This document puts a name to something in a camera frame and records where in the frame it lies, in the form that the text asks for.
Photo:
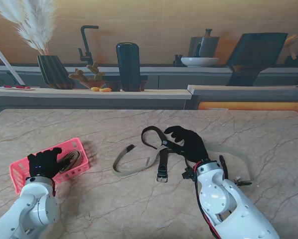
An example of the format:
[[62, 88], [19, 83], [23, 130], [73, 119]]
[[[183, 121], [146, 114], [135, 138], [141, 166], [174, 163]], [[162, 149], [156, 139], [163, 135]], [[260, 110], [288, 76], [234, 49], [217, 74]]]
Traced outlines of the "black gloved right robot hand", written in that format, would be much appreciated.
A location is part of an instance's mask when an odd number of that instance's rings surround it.
[[184, 156], [188, 161], [194, 163], [210, 161], [202, 138], [194, 131], [181, 126], [171, 126], [164, 131], [164, 134], [171, 134], [174, 142], [166, 140], [163, 145]]

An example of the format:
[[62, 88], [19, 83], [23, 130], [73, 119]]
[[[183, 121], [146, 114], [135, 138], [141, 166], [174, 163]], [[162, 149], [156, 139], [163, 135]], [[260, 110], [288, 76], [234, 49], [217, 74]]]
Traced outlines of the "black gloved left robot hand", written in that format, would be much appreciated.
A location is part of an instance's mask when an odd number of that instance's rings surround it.
[[61, 152], [60, 147], [55, 147], [52, 150], [38, 152], [36, 155], [28, 155], [30, 176], [42, 176], [52, 179], [64, 167], [63, 163], [57, 162], [57, 155]]

